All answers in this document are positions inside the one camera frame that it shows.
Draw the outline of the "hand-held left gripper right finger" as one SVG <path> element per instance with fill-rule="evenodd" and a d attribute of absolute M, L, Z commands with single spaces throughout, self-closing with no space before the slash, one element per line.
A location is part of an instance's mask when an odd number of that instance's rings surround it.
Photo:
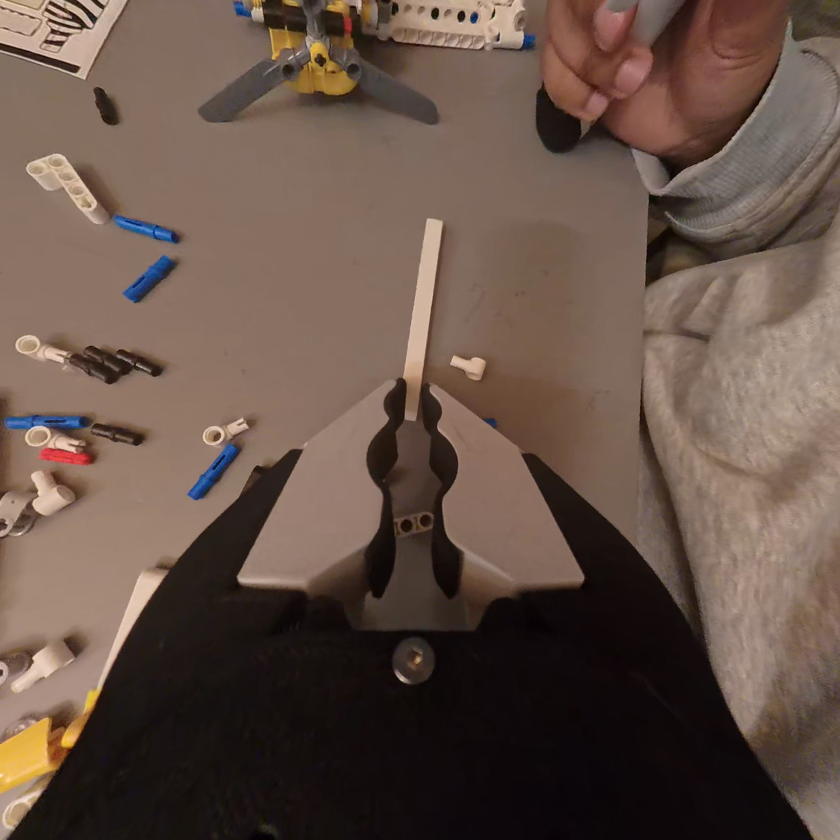
<path fill-rule="evenodd" d="M 585 576 L 520 448 L 438 385 L 421 391 L 434 501 L 434 578 L 467 625 L 499 599 L 578 590 Z"/>

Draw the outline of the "person's right forearm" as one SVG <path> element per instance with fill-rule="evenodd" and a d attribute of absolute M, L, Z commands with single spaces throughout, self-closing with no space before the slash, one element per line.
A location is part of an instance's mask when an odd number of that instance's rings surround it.
<path fill-rule="evenodd" d="M 787 38 L 765 93 L 716 154 L 676 174 L 632 150 L 671 230 L 728 259 L 817 238 L 838 211 L 839 41 Z"/>

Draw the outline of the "loose small lego pieces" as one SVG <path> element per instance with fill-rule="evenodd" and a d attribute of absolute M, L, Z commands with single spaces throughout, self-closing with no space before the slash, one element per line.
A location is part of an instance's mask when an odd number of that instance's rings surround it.
<path fill-rule="evenodd" d="M 130 588 L 147 568 L 169 568 L 220 502 L 187 492 L 222 447 L 200 443 L 209 419 L 174 369 L 151 376 L 113 353 L 46 361 L 58 409 L 2 393 L 2 697 L 42 649 L 81 657 L 80 689 L 95 681 Z M 81 415 L 78 430 L 10 430 L 23 415 Z"/>

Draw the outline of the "lego helicopter model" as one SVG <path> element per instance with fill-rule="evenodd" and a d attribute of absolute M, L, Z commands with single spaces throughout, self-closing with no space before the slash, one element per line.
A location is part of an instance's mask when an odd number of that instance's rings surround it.
<path fill-rule="evenodd" d="M 426 125 L 439 121 L 434 102 L 363 58 L 359 38 L 452 49 L 530 50 L 521 1 L 235 2 L 236 14 L 263 25 L 271 54 L 198 109 L 208 123 L 227 123 L 273 90 L 343 97 L 360 89 L 385 109 Z"/>

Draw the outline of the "pile of white yellow lego parts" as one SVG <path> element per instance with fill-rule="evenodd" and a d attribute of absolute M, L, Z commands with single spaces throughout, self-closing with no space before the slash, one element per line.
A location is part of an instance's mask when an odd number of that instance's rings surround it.
<path fill-rule="evenodd" d="M 77 744 L 100 694 L 100 688 L 90 690 L 80 715 L 66 727 L 51 717 L 25 717 L 2 735 L 1 794 L 13 794 L 2 805 L 2 838 L 11 837 L 46 791 Z"/>

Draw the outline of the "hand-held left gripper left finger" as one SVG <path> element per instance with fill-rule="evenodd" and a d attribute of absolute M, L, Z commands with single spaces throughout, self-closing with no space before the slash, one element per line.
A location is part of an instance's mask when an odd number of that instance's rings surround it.
<path fill-rule="evenodd" d="M 396 559 L 386 480 L 405 402 L 404 379 L 388 380 L 304 445 L 240 585 L 329 597 L 362 622 L 366 599 L 382 596 Z"/>

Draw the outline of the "person's right hand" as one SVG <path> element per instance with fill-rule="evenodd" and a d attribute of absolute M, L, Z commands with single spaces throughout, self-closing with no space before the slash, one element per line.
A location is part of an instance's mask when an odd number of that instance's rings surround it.
<path fill-rule="evenodd" d="M 547 2 L 542 83 L 558 109 L 683 169 L 719 152 L 761 99 L 781 57 L 787 1 L 686 2 L 648 47 L 636 11 Z"/>

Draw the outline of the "long blue lego pin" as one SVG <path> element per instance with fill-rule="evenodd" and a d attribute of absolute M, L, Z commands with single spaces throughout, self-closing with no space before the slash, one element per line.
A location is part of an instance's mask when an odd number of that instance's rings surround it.
<path fill-rule="evenodd" d="M 189 489 L 187 496 L 194 501 L 204 499 L 219 480 L 221 480 L 227 469 L 235 462 L 239 453 L 240 448 L 236 444 L 227 444 L 221 448 L 211 465 L 199 476 L 192 488 Z"/>
<path fill-rule="evenodd" d="M 84 429 L 91 425 L 90 418 L 81 415 L 23 415 L 6 416 L 3 425 L 10 430 L 28 431 L 35 427 L 46 427 L 61 431 Z"/>
<path fill-rule="evenodd" d="M 128 287 L 122 295 L 131 303 L 140 303 L 147 298 L 177 267 L 177 261 L 163 255 L 146 268 L 142 274 Z"/>
<path fill-rule="evenodd" d="M 170 245 L 177 245 L 181 242 L 181 236 L 173 229 L 165 226 L 120 214 L 113 215 L 112 221 L 121 230 L 135 235 L 141 235 Z"/>

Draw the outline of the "long thin white lego beam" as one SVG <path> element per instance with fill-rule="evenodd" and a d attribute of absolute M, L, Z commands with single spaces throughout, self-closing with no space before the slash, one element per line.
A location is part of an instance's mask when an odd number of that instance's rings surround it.
<path fill-rule="evenodd" d="M 427 219 L 417 272 L 413 313 L 403 372 L 403 379 L 406 383 L 405 420 L 410 423 L 415 422 L 419 414 L 419 399 L 424 380 L 424 365 L 443 232 L 444 223 L 442 220 Z"/>

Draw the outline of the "zebra sticker sheet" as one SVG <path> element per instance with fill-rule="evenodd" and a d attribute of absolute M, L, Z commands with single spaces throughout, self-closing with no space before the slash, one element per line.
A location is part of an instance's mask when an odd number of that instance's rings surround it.
<path fill-rule="evenodd" d="M 85 80 L 126 1 L 2 1 L 1 53 Z"/>

